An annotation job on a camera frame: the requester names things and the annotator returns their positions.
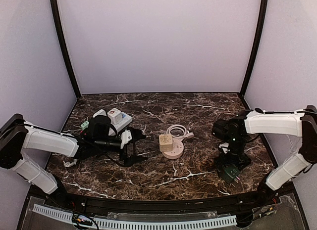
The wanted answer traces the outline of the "dark green cube adapter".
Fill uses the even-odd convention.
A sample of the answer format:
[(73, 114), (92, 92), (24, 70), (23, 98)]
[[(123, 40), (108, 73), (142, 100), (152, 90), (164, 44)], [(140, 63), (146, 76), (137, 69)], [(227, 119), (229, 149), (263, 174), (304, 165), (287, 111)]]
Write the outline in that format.
[(221, 178), (227, 183), (230, 184), (234, 179), (240, 174), (240, 170), (235, 166), (227, 166), (224, 168)]

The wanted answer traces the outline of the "mint green usb charger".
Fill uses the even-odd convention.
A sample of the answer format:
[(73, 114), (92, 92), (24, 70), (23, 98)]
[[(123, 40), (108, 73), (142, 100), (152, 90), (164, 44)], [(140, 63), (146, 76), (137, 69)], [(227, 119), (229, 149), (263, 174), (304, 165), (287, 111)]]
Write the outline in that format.
[(80, 127), (81, 127), (82, 130), (87, 129), (88, 126), (89, 126), (89, 121), (88, 121), (88, 120), (85, 121), (85, 122), (83, 122), (83, 123), (80, 125)]

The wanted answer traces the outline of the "white cube tiger adapter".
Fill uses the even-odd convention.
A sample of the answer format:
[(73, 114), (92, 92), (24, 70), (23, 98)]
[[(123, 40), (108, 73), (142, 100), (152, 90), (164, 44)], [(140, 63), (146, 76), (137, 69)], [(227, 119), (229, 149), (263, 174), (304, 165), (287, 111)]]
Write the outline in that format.
[(110, 118), (111, 123), (113, 125), (117, 125), (123, 119), (121, 111), (117, 108), (113, 108), (110, 111), (108, 111), (107, 116)]

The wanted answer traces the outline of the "beige cube adapter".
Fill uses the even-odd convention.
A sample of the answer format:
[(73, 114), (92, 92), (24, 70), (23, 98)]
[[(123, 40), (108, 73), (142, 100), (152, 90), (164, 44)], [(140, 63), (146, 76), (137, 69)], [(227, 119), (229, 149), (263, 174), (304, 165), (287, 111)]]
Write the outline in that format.
[(173, 150), (173, 138), (171, 134), (159, 135), (160, 152), (169, 152)]

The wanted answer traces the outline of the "pink round socket hub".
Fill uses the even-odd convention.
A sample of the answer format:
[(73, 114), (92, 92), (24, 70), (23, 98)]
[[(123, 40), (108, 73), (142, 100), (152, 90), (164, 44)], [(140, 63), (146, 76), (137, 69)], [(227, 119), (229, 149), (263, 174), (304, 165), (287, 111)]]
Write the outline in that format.
[(163, 156), (167, 159), (177, 159), (182, 156), (184, 151), (184, 144), (178, 139), (173, 140), (172, 151), (162, 152)]

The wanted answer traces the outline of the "white power strip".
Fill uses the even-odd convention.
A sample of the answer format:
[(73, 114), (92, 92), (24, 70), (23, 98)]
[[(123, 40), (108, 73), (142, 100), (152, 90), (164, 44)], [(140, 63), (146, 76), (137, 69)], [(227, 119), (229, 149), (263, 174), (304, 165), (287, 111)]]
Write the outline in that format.
[(126, 114), (125, 112), (121, 112), (121, 116), (122, 116), (122, 120), (118, 122), (117, 124), (114, 124), (113, 122), (111, 122), (111, 124), (115, 127), (117, 132), (120, 132), (121, 130), (123, 130), (133, 120), (133, 118), (130, 115)]

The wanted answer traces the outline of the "small white adapter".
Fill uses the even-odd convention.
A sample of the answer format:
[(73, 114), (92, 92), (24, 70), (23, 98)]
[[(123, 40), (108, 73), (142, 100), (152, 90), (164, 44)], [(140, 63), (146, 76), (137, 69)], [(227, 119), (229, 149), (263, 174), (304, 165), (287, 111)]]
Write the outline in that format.
[(103, 109), (100, 109), (99, 111), (97, 111), (94, 115), (93, 115), (93, 118), (95, 118), (96, 116), (107, 116), (107, 113), (105, 110)]

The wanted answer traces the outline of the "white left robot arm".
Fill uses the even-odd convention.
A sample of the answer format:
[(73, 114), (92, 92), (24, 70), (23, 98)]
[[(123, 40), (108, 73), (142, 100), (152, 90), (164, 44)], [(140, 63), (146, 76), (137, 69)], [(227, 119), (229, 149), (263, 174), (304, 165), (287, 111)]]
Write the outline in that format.
[(25, 154), (25, 150), (60, 154), (74, 160), (117, 152), (116, 164), (130, 167), (145, 160), (136, 154), (136, 142), (145, 138), (140, 129), (130, 126), (117, 130), (104, 115), (91, 118), (81, 133), (74, 135), (35, 126), (16, 113), (0, 129), (0, 166), (13, 170), (47, 195), (64, 195), (61, 181)]

